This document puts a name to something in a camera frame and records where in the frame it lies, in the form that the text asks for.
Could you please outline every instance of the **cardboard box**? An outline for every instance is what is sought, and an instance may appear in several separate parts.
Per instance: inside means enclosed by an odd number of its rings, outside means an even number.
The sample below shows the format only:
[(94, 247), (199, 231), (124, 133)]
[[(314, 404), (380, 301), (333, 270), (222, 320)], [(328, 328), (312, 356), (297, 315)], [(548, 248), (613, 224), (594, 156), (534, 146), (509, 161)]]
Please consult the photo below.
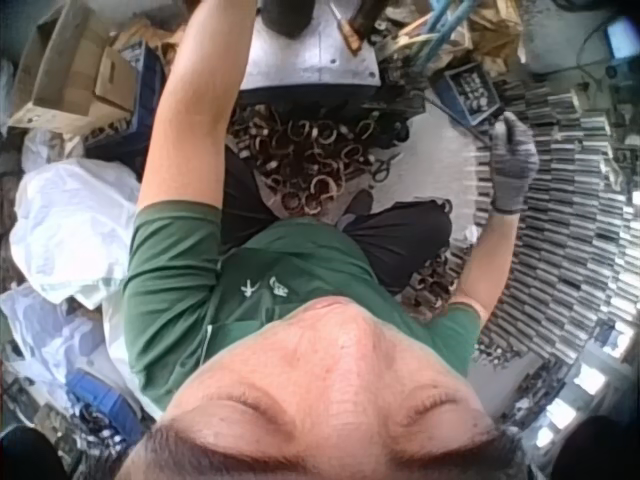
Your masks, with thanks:
[(20, 60), (9, 124), (80, 135), (130, 116), (136, 72), (108, 41), (82, 0), (42, 20)]

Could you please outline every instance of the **screwdriver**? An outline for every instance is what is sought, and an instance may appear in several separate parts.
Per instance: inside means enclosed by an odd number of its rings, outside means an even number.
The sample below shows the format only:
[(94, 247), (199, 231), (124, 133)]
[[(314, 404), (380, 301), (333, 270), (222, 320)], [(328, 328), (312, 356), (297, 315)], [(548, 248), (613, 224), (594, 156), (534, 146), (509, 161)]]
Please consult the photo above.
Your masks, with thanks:
[(338, 22), (338, 28), (340, 29), (340, 33), (342, 34), (342, 38), (344, 38), (349, 51), (353, 55), (357, 55), (360, 50), (362, 50), (362, 40), (358, 36), (358, 34), (353, 30), (351, 24), (349, 24), (348, 20), (342, 18), (340, 12), (333, 4), (333, 2), (329, 1), (329, 7), (331, 7), (331, 11), (333, 15), (336, 17), (336, 21)]

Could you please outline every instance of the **wire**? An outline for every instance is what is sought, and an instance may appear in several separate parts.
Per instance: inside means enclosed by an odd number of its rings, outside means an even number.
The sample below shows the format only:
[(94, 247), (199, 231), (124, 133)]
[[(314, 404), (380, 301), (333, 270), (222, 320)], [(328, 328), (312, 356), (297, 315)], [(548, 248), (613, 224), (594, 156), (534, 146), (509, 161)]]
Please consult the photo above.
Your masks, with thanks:
[(585, 74), (587, 77), (589, 77), (593, 81), (593, 83), (595, 84), (598, 90), (602, 90), (602, 82), (601, 82), (602, 78), (598, 80), (591, 72), (589, 72), (586, 68), (584, 68), (584, 66), (582, 65), (582, 56), (584, 55), (584, 50), (587, 47), (589, 40), (591, 40), (596, 33), (598, 33), (603, 27), (607, 26), (617, 16), (618, 16), (617, 13), (611, 14), (607, 16), (607, 18), (605, 18), (603, 21), (598, 23), (598, 25), (596, 25), (595, 28), (591, 30), (591, 32), (589, 32), (589, 34), (584, 38), (584, 40), (582, 41), (582, 44), (580, 45), (580, 48), (578, 49), (578, 53), (576, 54), (576, 68), (580, 70), (583, 74)]

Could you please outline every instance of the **gray work glove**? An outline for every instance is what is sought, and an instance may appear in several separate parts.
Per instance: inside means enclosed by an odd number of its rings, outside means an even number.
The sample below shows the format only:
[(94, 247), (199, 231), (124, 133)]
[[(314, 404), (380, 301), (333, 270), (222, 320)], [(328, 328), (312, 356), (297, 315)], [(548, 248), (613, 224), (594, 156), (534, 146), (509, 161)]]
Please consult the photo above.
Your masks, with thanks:
[(529, 184), (540, 160), (531, 130), (511, 112), (496, 123), (491, 135), (493, 209), (503, 215), (524, 210)]

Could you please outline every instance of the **blue container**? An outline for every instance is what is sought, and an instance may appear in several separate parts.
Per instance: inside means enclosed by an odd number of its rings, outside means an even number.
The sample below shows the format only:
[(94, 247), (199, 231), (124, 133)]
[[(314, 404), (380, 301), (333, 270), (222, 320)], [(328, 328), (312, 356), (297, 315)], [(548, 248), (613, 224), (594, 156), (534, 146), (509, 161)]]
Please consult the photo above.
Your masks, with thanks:
[(160, 102), (166, 75), (156, 53), (142, 40), (120, 50), (122, 56), (138, 70), (138, 82), (133, 116), (98, 128), (84, 138), (88, 158), (119, 160), (136, 168), (147, 156), (153, 119)]
[(142, 425), (120, 392), (83, 370), (76, 370), (67, 378), (67, 388), (78, 400), (108, 418), (127, 444), (140, 441), (144, 435)]

